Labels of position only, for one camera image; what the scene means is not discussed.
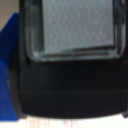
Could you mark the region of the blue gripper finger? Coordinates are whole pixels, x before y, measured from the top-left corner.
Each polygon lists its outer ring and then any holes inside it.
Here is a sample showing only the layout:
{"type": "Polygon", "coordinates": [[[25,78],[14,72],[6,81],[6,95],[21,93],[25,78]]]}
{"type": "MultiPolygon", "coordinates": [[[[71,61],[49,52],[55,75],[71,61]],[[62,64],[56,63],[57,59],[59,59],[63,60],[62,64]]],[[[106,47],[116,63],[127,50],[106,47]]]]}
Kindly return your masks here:
{"type": "Polygon", "coordinates": [[[17,121],[9,87],[9,66],[19,37],[19,14],[13,13],[0,31],[0,121],[17,121]]]}

